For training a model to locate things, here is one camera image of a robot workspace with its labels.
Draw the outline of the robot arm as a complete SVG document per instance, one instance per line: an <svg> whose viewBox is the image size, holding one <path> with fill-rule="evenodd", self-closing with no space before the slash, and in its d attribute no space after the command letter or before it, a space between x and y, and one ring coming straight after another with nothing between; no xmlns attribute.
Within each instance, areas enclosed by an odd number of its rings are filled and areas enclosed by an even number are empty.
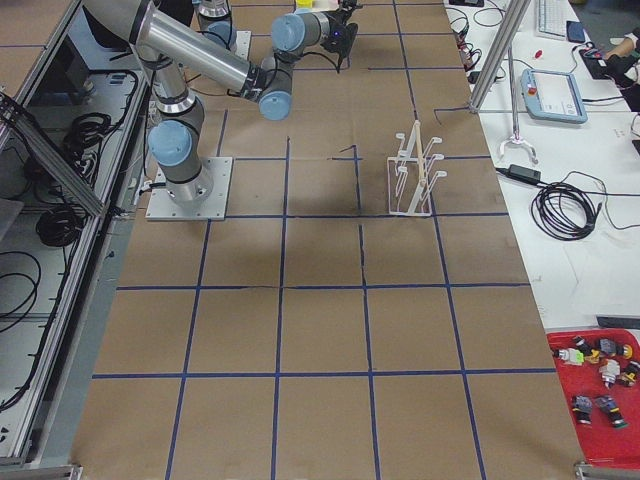
<svg viewBox="0 0 640 480"><path fill-rule="evenodd" d="M233 24L228 1L193 1L199 31L214 43L236 52L238 37L249 35ZM292 13L277 17L271 26L275 50L303 55L304 49L319 44L325 51L346 58L353 47L358 25L350 19L362 8L357 1L296 1Z"/></svg>
<svg viewBox="0 0 640 480"><path fill-rule="evenodd" d="M292 69L274 57L255 65L161 11L157 1L85 1L83 6L129 44L145 70L160 111L160 122L147 137L148 149L164 175L167 196L174 202L202 201L215 186L198 155L204 106L187 85L183 67L257 103L269 120L288 116Z"/></svg>

